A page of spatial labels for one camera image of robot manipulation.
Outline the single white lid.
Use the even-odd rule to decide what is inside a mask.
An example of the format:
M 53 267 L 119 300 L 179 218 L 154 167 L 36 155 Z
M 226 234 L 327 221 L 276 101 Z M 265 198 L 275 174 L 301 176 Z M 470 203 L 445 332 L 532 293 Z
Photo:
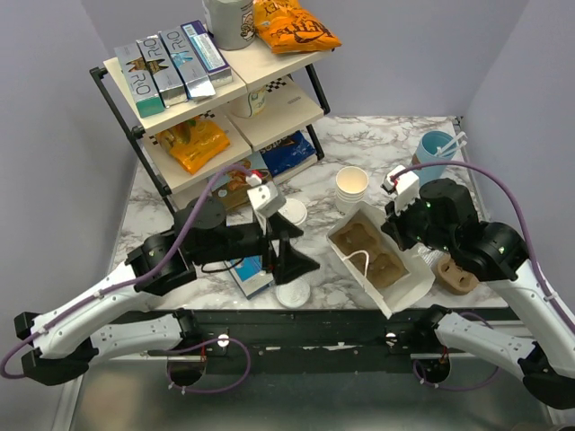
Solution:
M 303 224 L 307 218 L 305 204 L 295 198 L 286 198 L 286 204 L 279 210 L 279 213 L 295 226 Z

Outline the stack of white lids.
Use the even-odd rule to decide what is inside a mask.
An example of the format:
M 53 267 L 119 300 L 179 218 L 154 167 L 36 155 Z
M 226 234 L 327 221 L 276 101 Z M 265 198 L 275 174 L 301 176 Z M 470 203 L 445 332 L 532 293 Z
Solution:
M 304 279 L 276 286 L 278 301 L 288 309 L 298 309 L 305 305 L 311 296 L 311 287 Z

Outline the light blue paper bag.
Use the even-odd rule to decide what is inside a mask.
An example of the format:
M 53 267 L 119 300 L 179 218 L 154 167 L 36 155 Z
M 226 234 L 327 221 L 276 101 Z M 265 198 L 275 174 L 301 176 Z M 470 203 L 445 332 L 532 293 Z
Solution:
M 359 218 L 369 221 L 382 237 L 393 253 L 402 261 L 407 270 L 407 274 L 391 286 L 378 290 L 367 278 L 357 270 L 353 264 L 334 244 L 331 236 L 344 227 L 351 219 Z M 396 243 L 385 233 L 382 232 L 381 226 L 385 221 L 385 213 L 376 207 L 370 206 L 365 202 L 358 202 L 349 212 L 327 233 L 327 242 L 332 247 L 338 259 L 348 270 L 351 276 L 358 282 L 365 293 L 374 301 L 383 315 L 387 318 L 393 314 L 401 312 L 412 307 L 417 301 L 425 296 L 435 280 L 435 276 L 419 253 L 410 249 L 401 251 Z

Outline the single brown cup carrier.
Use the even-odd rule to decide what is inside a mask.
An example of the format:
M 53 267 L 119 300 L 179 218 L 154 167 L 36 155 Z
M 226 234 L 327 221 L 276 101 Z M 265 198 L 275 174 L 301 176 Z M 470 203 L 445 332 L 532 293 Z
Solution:
M 331 240 L 378 290 L 391 286 L 407 274 L 402 261 L 385 245 L 369 221 L 351 219 L 331 236 Z

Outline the stack of paper cups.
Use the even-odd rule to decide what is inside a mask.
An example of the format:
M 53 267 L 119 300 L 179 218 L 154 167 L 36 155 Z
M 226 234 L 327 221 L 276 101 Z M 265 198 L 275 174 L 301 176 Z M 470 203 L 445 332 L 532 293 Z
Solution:
M 346 214 L 363 199 L 368 188 L 367 173 L 359 167 L 342 168 L 336 175 L 335 205 L 338 211 Z

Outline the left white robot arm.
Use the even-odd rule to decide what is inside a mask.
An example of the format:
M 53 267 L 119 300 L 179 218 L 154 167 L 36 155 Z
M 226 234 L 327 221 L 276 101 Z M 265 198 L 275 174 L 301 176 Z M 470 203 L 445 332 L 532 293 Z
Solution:
M 147 238 L 106 278 L 69 303 L 43 314 L 22 312 L 14 329 L 23 345 L 22 378 L 67 383 L 91 365 L 146 351 L 188 355 L 209 344 L 191 311 L 159 313 L 160 299 L 197 278 L 207 264 L 258 256 L 278 285 L 317 270 L 294 249 L 302 230 L 280 213 L 229 225 L 217 198 L 196 198 L 173 216 L 171 229 Z

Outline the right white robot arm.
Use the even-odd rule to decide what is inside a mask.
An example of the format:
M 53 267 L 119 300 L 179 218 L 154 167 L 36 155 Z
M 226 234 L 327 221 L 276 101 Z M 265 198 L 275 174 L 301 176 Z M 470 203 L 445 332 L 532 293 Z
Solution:
M 401 251 L 421 244 L 445 251 L 462 270 L 497 293 L 532 334 L 522 341 L 433 305 L 413 330 L 426 352 L 451 347 L 506 370 L 554 409 L 574 406 L 574 315 L 536 277 L 526 241 L 512 227 L 479 219 L 467 187 L 450 179 L 420 185 L 386 179 L 392 195 L 381 230 Z

